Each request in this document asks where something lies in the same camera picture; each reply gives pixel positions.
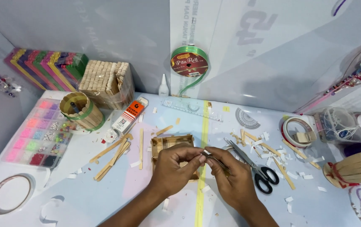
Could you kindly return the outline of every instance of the clear ruler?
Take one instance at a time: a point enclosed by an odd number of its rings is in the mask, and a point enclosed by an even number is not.
[[[195,114],[201,117],[207,117],[208,119],[223,122],[222,115],[217,114],[211,110],[208,110],[208,116],[204,115],[203,101],[190,98],[178,98],[168,97],[161,102],[162,106],[170,107],[176,110],[181,110],[189,114]]]

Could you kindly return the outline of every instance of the orange glue box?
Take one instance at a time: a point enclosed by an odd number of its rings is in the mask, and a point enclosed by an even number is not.
[[[113,123],[112,128],[122,135],[135,122],[148,105],[148,100],[140,97],[133,101],[122,115]]]

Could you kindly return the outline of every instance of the glue bottle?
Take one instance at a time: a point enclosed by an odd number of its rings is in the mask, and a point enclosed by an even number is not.
[[[166,77],[165,77],[165,74],[162,75],[162,82],[161,82],[161,85],[159,85],[158,95],[159,95],[160,97],[167,97],[167,96],[169,96],[169,89],[168,89],[168,85],[166,85]]]

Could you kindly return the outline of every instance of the popsicle stick pencil holder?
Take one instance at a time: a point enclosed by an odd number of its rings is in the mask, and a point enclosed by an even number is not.
[[[70,105],[73,102],[78,113]],[[60,111],[68,119],[75,121],[83,129],[87,131],[95,131],[100,129],[104,122],[105,116],[103,113],[94,105],[94,103],[82,92],[72,92],[60,101]]]
[[[323,174],[338,188],[361,183],[361,153],[346,157],[340,162],[328,162],[323,166]]]

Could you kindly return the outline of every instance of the fingernail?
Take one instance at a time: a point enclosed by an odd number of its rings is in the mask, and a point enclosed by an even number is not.
[[[209,167],[212,167],[212,166],[213,166],[213,163],[211,162],[210,159],[208,159],[206,163],[208,164]]]
[[[200,163],[203,163],[205,161],[205,156],[204,155],[200,156],[198,160],[200,161]]]

